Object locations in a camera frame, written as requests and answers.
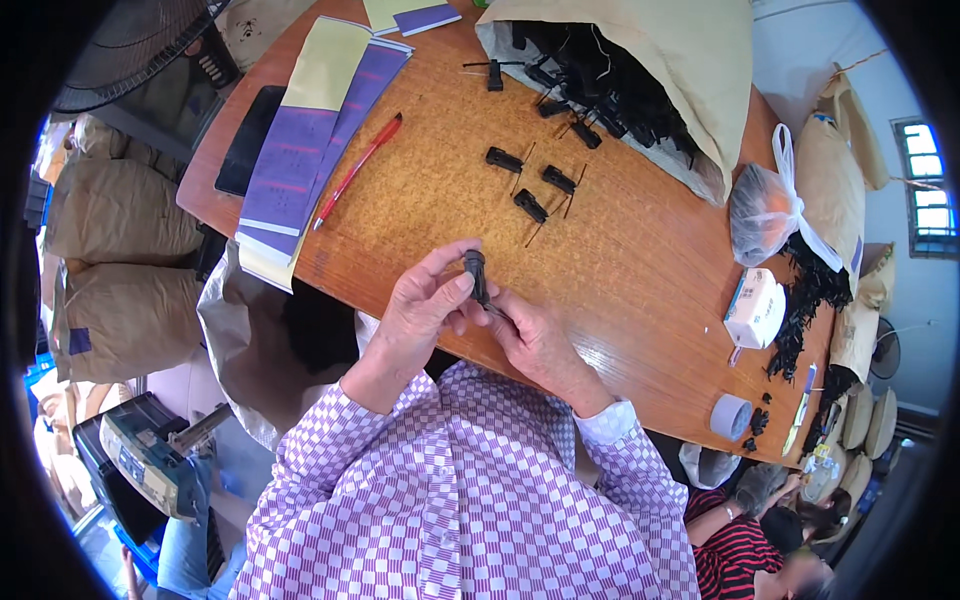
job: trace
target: red pen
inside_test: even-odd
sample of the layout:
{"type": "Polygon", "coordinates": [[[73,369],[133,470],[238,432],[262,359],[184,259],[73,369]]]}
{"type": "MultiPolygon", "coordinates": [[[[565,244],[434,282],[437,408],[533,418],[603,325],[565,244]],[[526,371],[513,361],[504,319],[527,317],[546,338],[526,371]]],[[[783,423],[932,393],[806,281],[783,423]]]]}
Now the red pen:
{"type": "Polygon", "coordinates": [[[403,123],[403,115],[399,112],[396,114],[396,117],[390,120],[390,123],[384,126],[380,133],[376,135],[373,141],[370,143],[370,146],[367,147],[367,151],[360,156],[360,159],[357,160],[357,163],[353,165],[353,168],[350,169],[347,176],[343,181],[340,182],[340,185],[337,186],[337,189],[334,190],[333,196],[330,197],[330,200],[326,201],[324,204],[324,209],[320,211],[320,216],[317,217],[317,220],[313,223],[313,230],[316,231],[320,225],[323,224],[324,220],[330,216],[330,213],[333,211],[333,206],[337,203],[337,200],[343,195],[347,190],[347,186],[350,185],[350,182],[353,181],[353,176],[357,174],[357,171],[360,170],[360,167],[363,166],[363,163],[367,161],[367,158],[370,158],[370,155],[373,154],[380,146],[383,146],[390,138],[394,136],[396,130],[400,129],[400,124],[403,123]]]}

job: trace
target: black phone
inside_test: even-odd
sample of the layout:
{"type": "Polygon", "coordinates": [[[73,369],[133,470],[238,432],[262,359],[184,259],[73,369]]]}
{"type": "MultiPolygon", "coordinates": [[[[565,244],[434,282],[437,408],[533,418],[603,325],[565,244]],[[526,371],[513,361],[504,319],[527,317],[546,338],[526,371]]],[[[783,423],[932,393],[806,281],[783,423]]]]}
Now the black phone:
{"type": "Polygon", "coordinates": [[[264,85],[256,93],[247,116],[240,123],[240,129],[230,142],[220,175],[213,187],[221,192],[246,196],[253,166],[260,156],[263,141],[267,138],[270,125],[274,122],[280,101],[287,91],[286,85],[264,85]]]}

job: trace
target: pile of black plastic parts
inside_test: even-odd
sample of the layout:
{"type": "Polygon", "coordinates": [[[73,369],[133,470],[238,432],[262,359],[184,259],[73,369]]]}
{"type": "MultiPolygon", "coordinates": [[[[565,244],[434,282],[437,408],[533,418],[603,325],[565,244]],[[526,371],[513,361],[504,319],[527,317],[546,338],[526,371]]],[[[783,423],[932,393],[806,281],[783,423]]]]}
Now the pile of black plastic parts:
{"type": "Polygon", "coordinates": [[[786,315],[780,333],[774,339],[777,352],[767,366],[767,376],[783,371],[783,378],[793,381],[797,358],[804,349],[804,330],[810,329],[820,302],[826,300],[840,311],[853,301],[853,296],[847,270],[834,272],[810,249],[799,231],[787,239],[780,253],[790,257],[790,266],[796,270],[797,277],[786,286],[786,315]]]}
{"type": "Polygon", "coordinates": [[[646,148],[670,138],[693,167],[700,149],[663,86],[596,25],[513,21],[513,38],[517,50],[526,50],[528,40],[537,47],[541,58],[534,66],[557,63],[560,70],[548,75],[567,101],[585,108],[582,117],[592,116],[615,137],[628,133],[646,148]]]}

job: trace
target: paper stack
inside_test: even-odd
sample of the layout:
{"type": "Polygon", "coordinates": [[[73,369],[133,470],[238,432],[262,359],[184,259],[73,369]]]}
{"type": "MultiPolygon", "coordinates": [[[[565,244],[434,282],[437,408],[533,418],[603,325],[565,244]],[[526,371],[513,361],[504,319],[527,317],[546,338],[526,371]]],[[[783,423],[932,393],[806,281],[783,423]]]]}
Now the paper stack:
{"type": "Polygon", "coordinates": [[[363,4],[377,36],[392,32],[412,36],[460,20],[445,0],[364,0],[363,4]]]}
{"type": "Polygon", "coordinates": [[[322,16],[297,58],[257,158],[236,240],[245,271],[290,291],[300,246],[333,171],[413,48],[322,16]]]}

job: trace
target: blue plastic crate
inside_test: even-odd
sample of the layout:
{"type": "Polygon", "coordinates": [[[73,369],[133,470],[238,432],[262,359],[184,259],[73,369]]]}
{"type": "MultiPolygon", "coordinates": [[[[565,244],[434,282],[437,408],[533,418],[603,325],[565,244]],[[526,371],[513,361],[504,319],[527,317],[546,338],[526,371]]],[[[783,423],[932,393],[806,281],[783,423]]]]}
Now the blue plastic crate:
{"type": "Polygon", "coordinates": [[[156,574],[160,569],[160,546],[163,544],[163,532],[166,531],[167,524],[163,523],[156,528],[150,537],[140,545],[135,545],[127,532],[119,524],[113,526],[113,533],[130,548],[133,554],[133,564],[136,564],[137,570],[143,575],[151,586],[156,588],[156,574]]]}

